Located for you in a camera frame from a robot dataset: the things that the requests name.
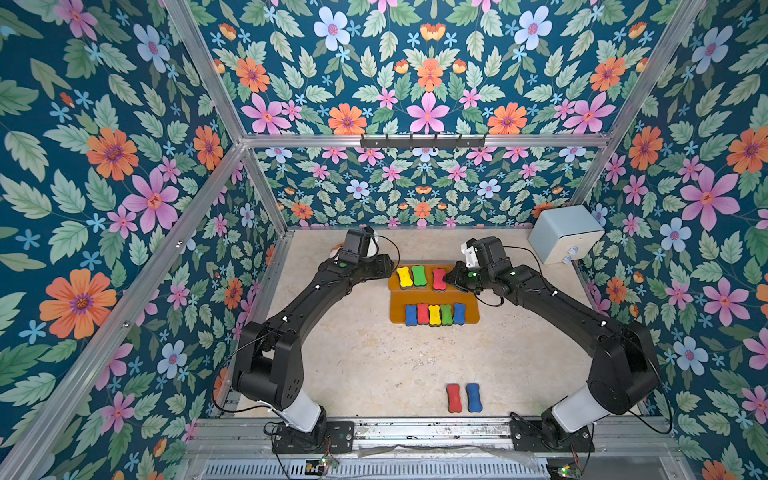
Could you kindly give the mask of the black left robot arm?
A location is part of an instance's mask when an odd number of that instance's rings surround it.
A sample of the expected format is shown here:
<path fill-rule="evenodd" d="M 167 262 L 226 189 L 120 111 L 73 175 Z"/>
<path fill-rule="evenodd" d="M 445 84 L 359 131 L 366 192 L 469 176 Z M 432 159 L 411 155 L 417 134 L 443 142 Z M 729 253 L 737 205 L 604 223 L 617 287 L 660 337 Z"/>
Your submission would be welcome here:
<path fill-rule="evenodd" d="M 387 254 L 352 261 L 327 259 L 309 284 L 281 311 L 242 330 L 232 389 L 274 412 L 290 428 L 310 433 L 323 415 L 303 391 L 303 344 L 332 306 L 354 286 L 387 279 L 395 263 Z"/>

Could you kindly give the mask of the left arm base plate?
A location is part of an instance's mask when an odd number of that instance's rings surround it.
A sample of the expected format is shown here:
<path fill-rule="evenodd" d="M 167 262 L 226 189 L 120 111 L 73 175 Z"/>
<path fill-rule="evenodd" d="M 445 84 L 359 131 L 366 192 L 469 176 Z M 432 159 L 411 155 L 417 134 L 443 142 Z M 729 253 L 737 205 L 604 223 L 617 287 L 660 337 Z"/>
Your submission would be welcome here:
<path fill-rule="evenodd" d="M 355 423 L 320 422 L 312 432 L 304 433 L 286 425 L 272 431 L 273 450 L 278 454 L 342 454 L 353 450 Z"/>

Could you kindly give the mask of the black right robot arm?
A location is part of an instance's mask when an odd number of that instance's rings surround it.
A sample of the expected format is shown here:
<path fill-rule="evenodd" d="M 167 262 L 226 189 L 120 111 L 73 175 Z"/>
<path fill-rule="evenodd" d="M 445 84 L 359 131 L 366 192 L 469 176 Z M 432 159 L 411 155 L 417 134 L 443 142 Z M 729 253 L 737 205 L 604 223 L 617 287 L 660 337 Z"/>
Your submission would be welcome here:
<path fill-rule="evenodd" d="M 479 294 L 485 290 L 532 311 L 567 335 L 591 358 L 585 385 L 541 415 L 541 431 L 561 441 L 610 415 L 624 415 L 661 386 L 648 328 L 622 323 L 559 291 L 527 265 L 500 272 L 456 263 L 445 282 Z"/>

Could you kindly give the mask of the red eraser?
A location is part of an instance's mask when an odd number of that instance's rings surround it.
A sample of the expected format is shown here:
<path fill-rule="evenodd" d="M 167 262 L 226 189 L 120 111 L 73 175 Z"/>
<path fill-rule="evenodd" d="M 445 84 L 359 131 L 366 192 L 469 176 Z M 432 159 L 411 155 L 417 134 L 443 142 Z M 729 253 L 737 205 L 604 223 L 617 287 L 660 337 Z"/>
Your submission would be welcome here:
<path fill-rule="evenodd" d="M 449 383 L 445 388 L 447 395 L 447 409 L 449 413 L 456 414 L 463 411 L 460 387 L 456 383 Z"/>
<path fill-rule="evenodd" d="M 434 268 L 432 270 L 432 288 L 435 291 L 445 291 L 447 289 L 445 276 L 446 270 L 443 268 Z"/>

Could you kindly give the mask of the blue eraser shelf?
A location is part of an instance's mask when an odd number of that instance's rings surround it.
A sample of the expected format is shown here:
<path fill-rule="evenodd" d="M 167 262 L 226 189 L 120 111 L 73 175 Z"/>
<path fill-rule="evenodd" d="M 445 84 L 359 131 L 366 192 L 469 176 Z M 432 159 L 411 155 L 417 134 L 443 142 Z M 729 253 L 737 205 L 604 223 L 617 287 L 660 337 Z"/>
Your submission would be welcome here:
<path fill-rule="evenodd" d="M 483 404 L 480 394 L 480 386 L 477 383 L 467 383 L 465 391 L 468 401 L 468 411 L 470 413 L 480 413 L 483 411 Z"/>

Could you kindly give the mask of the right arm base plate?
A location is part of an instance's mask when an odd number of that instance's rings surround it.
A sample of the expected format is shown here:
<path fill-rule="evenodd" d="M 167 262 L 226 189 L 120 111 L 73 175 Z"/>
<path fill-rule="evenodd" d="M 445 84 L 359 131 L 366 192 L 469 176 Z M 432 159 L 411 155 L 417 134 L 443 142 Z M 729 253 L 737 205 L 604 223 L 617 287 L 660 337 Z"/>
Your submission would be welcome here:
<path fill-rule="evenodd" d="M 592 453 L 594 444 L 588 427 L 576 432 L 563 430 L 553 417 L 528 419 L 510 413 L 510 437 L 513 447 L 521 452 Z"/>

